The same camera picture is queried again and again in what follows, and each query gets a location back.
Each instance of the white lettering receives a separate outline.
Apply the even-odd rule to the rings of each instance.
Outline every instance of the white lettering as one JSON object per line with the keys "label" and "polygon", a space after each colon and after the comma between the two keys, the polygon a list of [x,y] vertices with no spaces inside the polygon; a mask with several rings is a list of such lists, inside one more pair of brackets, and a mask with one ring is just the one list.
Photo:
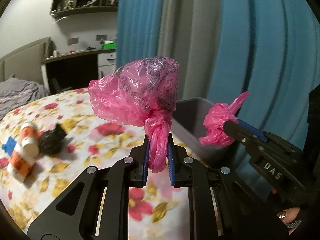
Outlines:
{"label": "white lettering", "polygon": [[267,170],[267,169],[270,168],[270,166],[271,166],[271,164],[270,164],[270,163],[267,163],[266,165],[264,165],[264,168]]}
{"label": "white lettering", "polygon": [[275,174],[276,168],[273,168],[271,171],[269,171],[272,175]]}
{"label": "white lettering", "polygon": [[278,174],[277,174],[277,176],[276,176],[276,179],[279,179],[281,175],[282,175],[282,174],[281,174],[280,172],[278,172]]}

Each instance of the gray bin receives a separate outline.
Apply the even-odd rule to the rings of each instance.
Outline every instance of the gray bin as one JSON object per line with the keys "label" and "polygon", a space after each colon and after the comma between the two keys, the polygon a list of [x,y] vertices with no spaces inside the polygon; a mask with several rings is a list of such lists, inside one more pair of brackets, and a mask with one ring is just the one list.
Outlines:
{"label": "gray bin", "polygon": [[213,106],[214,103],[204,98],[177,101],[171,131],[207,165],[217,168],[228,146],[203,146],[199,141],[200,137],[206,136],[207,129],[202,124]]}

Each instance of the blue curtain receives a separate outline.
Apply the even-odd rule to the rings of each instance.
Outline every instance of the blue curtain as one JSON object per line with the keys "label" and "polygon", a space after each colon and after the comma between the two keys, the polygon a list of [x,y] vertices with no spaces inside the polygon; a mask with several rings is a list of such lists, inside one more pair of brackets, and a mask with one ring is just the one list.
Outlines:
{"label": "blue curtain", "polygon": [[119,0],[117,67],[157,55],[163,0]]}
{"label": "blue curtain", "polygon": [[[208,99],[251,94],[238,118],[303,148],[308,94],[320,83],[320,25],[305,0],[221,0],[220,45]],[[262,198],[270,185],[239,147],[233,166]]]}

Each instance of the headboard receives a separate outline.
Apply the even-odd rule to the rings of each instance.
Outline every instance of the headboard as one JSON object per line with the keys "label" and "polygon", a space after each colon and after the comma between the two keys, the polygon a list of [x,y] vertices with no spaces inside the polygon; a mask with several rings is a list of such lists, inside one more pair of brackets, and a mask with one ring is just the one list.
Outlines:
{"label": "headboard", "polygon": [[43,84],[41,62],[49,57],[50,37],[33,41],[0,58],[0,82],[16,78]]}

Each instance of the wall socket plate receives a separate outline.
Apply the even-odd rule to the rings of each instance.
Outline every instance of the wall socket plate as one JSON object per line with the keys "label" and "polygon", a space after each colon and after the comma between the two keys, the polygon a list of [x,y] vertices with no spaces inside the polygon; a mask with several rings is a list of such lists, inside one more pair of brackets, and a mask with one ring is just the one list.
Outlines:
{"label": "wall socket plate", "polygon": [[103,39],[104,41],[107,40],[107,35],[106,34],[101,34],[96,36],[96,41],[101,41]]}
{"label": "wall socket plate", "polygon": [[79,38],[70,38],[68,39],[68,45],[77,44],[79,43]]}

